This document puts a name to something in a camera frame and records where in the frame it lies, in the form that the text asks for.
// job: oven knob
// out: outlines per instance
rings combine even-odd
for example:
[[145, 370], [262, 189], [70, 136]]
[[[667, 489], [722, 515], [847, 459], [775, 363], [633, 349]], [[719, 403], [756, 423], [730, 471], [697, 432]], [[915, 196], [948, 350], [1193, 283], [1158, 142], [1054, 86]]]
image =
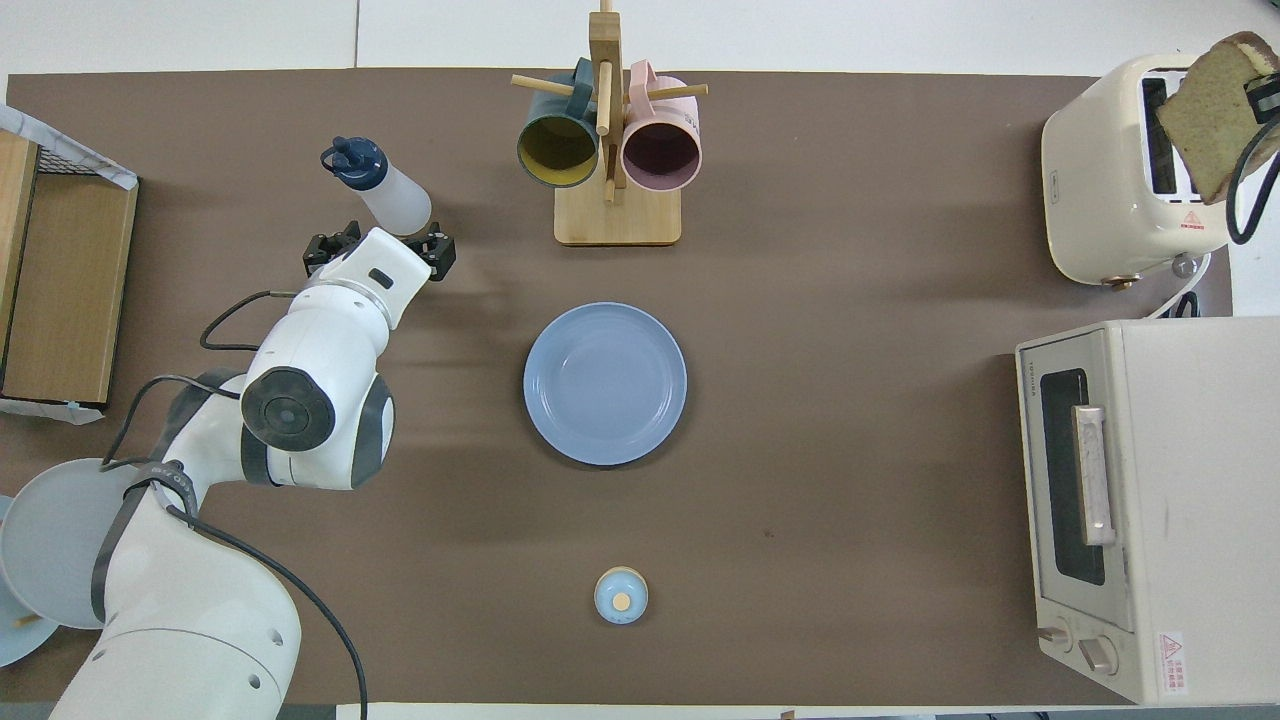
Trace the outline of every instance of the oven knob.
[[1036, 634], [1039, 635], [1039, 639], [1042, 639], [1042, 641], [1044, 641], [1047, 643], [1052, 643], [1052, 644], [1057, 644], [1057, 646], [1061, 646], [1061, 644], [1070, 646], [1071, 644], [1071, 634], [1068, 633], [1066, 630], [1064, 630], [1062, 628], [1052, 628], [1052, 626], [1050, 626], [1050, 628], [1037, 628], [1036, 629]]
[[1106, 635], [1080, 641], [1080, 655], [1089, 670], [1100, 675], [1115, 675], [1120, 670], [1120, 659], [1116, 656], [1116, 646]]

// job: mug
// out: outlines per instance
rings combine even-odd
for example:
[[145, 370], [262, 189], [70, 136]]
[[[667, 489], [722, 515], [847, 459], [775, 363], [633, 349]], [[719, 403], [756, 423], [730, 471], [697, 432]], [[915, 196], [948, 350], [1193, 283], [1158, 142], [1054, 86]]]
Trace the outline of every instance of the mug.
[[543, 184], [573, 187], [595, 172], [600, 138], [595, 133], [591, 76], [591, 60], [582, 58], [573, 74], [548, 78], [573, 86], [572, 95], [534, 91], [525, 128], [516, 140], [516, 156], [520, 167]]
[[703, 167], [698, 100], [649, 100], [649, 91], [668, 87], [685, 87], [685, 83], [673, 77], [658, 77], [649, 60], [631, 65], [622, 169], [631, 182], [659, 192], [685, 187]]

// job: bottle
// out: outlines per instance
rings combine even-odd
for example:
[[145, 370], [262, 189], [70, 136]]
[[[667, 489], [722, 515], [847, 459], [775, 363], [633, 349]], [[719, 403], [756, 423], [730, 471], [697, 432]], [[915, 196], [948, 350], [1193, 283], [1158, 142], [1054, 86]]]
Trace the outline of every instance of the bottle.
[[392, 234], [415, 234], [431, 219], [431, 199], [422, 186], [396, 169], [369, 138], [333, 138], [333, 146], [320, 154], [320, 164], [356, 191], [378, 225]]

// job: plate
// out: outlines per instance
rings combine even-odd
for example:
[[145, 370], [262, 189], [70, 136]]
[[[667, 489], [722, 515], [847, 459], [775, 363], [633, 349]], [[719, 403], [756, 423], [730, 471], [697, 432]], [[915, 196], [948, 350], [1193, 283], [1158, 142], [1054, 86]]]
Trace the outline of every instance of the plate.
[[[0, 518], [4, 518], [12, 503], [13, 498], [0, 496]], [[58, 629], [58, 623], [45, 618], [23, 621], [20, 628], [14, 626], [14, 623], [31, 615], [31, 609], [18, 602], [0, 577], [0, 667], [27, 657]]]
[[630, 305], [593, 302], [538, 336], [525, 363], [525, 407], [556, 450], [621, 465], [671, 434], [687, 384], [685, 356], [662, 323]]
[[24, 606], [83, 630], [100, 629], [93, 614], [93, 566], [124, 488], [138, 469], [122, 465], [100, 473], [86, 457], [36, 475], [13, 500], [0, 525], [0, 570]]

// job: dark green mug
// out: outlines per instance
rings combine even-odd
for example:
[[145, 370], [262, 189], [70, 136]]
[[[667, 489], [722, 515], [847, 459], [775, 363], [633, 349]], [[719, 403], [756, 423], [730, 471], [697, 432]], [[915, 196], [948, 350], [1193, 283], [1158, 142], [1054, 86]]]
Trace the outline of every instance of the dark green mug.
[[595, 172], [600, 138], [595, 133], [591, 76], [591, 60], [582, 58], [573, 74], [548, 78], [572, 86], [572, 95], [534, 91], [525, 128], [516, 140], [516, 158], [529, 177], [543, 184], [573, 187]]

